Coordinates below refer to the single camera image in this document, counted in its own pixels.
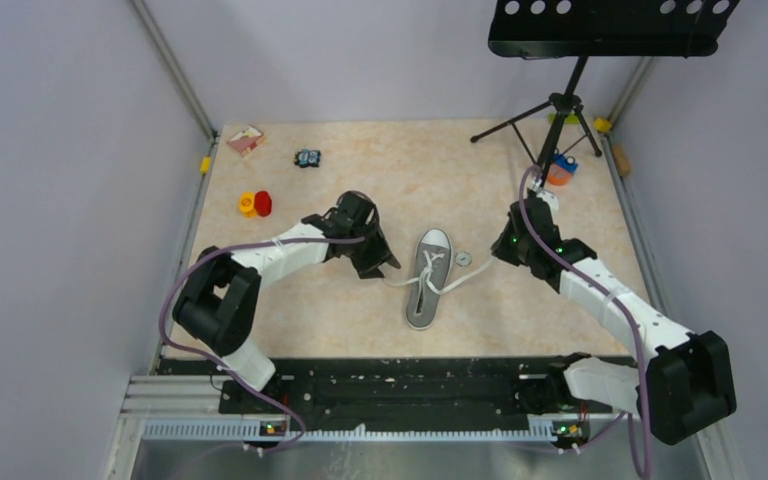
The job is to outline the grey canvas sneaker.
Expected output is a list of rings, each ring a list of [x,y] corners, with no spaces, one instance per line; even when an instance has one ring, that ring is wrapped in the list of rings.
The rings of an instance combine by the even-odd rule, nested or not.
[[[409,291],[405,318],[410,328],[426,330],[434,321],[453,262],[448,234],[438,228],[426,231],[418,241],[414,260],[415,282]]]

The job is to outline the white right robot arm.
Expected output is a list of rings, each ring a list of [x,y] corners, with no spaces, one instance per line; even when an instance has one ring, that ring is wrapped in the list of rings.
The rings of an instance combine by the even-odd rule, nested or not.
[[[625,366],[575,353],[549,373],[546,397],[560,412],[584,401],[637,414],[660,442],[676,445],[737,410],[730,353],[713,331],[694,333],[669,319],[608,270],[577,238],[564,239],[549,204],[529,194],[512,203],[492,246],[498,260],[587,312],[634,360]]]

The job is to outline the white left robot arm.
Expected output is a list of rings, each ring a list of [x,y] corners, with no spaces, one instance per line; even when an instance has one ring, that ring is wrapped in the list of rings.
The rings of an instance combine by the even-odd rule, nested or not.
[[[204,250],[183,280],[171,318],[242,381],[243,401],[252,410],[268,413],[279,404],[281,388],[271,380],[274,363],[251,337],[260,293],[305,267],[341,257],[362,280],[383,278],[384,265],[401,266],[376,204],[360,192],[343,193],[326,213],[308,215],[269,240]]]

